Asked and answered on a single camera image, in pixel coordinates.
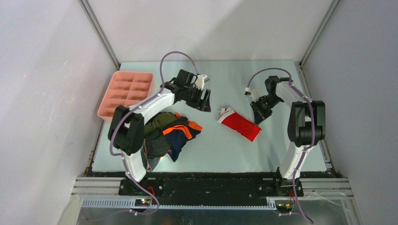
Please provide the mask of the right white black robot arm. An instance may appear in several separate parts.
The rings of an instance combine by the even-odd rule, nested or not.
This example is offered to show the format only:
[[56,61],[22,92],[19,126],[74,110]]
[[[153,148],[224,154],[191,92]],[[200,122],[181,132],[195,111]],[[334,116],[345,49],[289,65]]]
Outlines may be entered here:
[[287,135],[291,143],[278,169],[281,178],[273,183],[274,192],[285,196],[292,189],[289,180],[299,177],[308,153],[326,135],[325,103],[304,95],[288,77],[270,76],[265,80],[265,86],[267,95],[259,96],[249,87],[245,88],[245,94],[253,99],[250,106],[255,125],[270,117],[278,103],[285,103],[290,108]]

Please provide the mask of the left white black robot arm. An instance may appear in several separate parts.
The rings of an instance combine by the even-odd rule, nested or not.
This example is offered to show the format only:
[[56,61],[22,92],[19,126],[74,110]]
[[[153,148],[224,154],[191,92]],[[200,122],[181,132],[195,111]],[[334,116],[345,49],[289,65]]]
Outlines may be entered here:
[[120,150],[127,177],[132,180],[130,189],[137,195],[148,191],[148,182],[141,159],[144,145],[144,125],[157,113],[173,104],[184,101],[186,105],[202,112],[211,112],[209,89],[205,89],[208,75],[193,74],[181,69],[177,77],[163,82],[159,90],[141,102],[129,106],[118,106],[112,117],[108,132],[110,153]]

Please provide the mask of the red white underwear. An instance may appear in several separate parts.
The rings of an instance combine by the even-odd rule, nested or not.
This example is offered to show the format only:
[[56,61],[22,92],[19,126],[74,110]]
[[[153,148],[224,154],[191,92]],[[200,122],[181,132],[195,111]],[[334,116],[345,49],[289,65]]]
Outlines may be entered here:
[[260,127],[234,111],[231,107],[221,108],[217,113],[217,121],[235,130],[251,142],[254,142],[262,131]]

